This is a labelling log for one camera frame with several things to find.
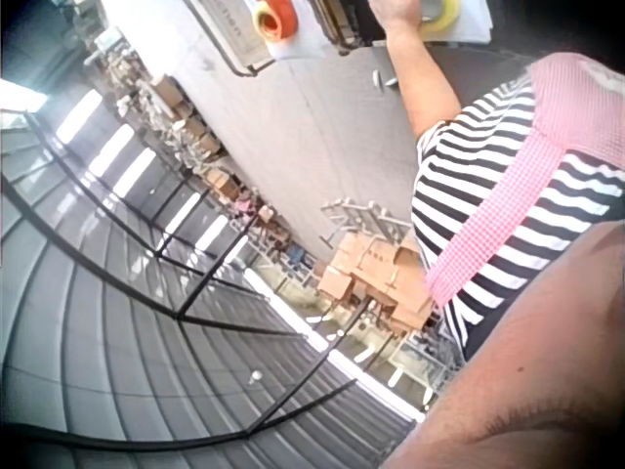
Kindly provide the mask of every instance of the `orange tape roll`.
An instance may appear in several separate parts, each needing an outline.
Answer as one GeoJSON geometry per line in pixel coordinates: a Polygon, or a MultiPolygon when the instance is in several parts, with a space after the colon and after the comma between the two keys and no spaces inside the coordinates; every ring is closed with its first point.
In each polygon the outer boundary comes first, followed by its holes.
{"type": "Polygon", "coordinates": [[[260,0],[254,9],[254,27],[268,42],[280,42],[297,32],[298,21],[291,0],[260,0]]]}

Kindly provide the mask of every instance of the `yellow tape roll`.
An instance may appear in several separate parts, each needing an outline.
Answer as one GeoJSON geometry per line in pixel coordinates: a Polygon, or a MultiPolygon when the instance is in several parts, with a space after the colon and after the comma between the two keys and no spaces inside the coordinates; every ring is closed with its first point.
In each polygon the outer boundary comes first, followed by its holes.
{"type": "Polygon", "coordinates": [[[440,32],[450,27],[460,16],[460,0],[442,0],[442,15],[435,21],[424,22],[422,33],[440,32]]]}

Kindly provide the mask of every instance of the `tape roll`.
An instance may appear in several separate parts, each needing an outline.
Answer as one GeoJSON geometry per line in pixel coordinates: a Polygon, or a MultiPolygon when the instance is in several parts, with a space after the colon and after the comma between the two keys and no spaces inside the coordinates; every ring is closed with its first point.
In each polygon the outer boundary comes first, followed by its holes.
{"type": "Polygon", "coordinates": [[[290,0],[260,0],[254,8],[256,32],[268,42],[280,42],[297,32],[297,14],[290,0]]]}
{"type": "Polygon", "coordinates": [[[435,21],[424,22],[421,33],[440,32],[450,27],[460,16],[460,0],[442,0],[442,15],[435,21]]]}

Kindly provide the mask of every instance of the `person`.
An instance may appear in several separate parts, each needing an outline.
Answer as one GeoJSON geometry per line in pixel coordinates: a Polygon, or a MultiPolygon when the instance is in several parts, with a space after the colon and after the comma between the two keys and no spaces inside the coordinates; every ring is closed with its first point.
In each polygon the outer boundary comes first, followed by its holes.
{"type": "Polygon", "coordinates": [[[426,282],[467,361],[386,467],[575,467],[625,413],[625,78],[554,54],[461,108],[420,1],[369,4],[417,138],[426,282]]]}

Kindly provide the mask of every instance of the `hand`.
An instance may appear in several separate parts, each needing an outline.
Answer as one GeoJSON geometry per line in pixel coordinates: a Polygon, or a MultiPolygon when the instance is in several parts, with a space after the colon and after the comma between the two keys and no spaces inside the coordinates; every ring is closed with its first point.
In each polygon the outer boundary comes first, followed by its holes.
{"type": "Polygon", "coordinates": [[[387,35],[396,28],[418,29],[421,24],[421,0],[369,0],[369,6],[387,35]]]}

